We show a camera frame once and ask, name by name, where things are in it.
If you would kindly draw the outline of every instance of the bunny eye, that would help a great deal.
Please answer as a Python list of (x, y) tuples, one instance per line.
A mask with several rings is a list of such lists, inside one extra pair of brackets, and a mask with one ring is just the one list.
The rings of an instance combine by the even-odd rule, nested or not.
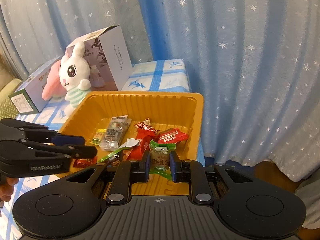
[(69, 77), (74, 77), (77, 73), (77, 69), (75, 65), (71, 65), (68, 67), (68, 76)]

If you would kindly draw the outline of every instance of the finger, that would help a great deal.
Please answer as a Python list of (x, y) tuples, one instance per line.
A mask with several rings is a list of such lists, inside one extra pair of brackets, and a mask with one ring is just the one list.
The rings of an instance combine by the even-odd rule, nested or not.
[(1, 199), (2, 199), (3, 201), (9, 202), (10, 199), (11, 199), (11, 196), (1, 197)]
[(0, 198), (11, 196), (13, 194), (14, 187), (6, 184), (0, 185)]
[(17, 178), (7, 178), (7, 183), (10, 186), (16, 185), (19, 182), (19, 179)]

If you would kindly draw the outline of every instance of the brown floor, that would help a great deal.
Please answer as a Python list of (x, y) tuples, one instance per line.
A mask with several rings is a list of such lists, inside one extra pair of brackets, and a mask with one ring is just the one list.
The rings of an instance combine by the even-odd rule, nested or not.
[[(262, 162), (255, 167), (255, 176), (273, 185), (294, 192), (301, 182), (293, 182), (271, 162)], [(301, 228), (298, 236), (302, 240), (320, 240), (320, 228), (310, 230)]]

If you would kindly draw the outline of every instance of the blue curtain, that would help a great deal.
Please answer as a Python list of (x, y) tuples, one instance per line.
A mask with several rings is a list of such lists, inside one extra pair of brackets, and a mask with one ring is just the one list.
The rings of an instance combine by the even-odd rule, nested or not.
[(319, 166), (319, 0), (0, 4), (1, 35), (21, 72), (118, 23), (133, 63), (184, 59), (191, 89), (205, 98), (205, 156), (247, 166), (273, 160), (294, 181)]

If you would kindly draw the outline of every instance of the green striped shirt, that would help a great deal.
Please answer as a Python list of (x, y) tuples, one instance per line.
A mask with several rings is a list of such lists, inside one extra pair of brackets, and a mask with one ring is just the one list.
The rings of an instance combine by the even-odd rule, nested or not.
[(85, 98), (85, 96), (91, 92), (90, 89), (88, 90), (80, 90), (78, 87), (74, 87), (68, 91), (70, 104), (73, 108), (76, 108), (78, 104), (81, 102), (82, 99)]

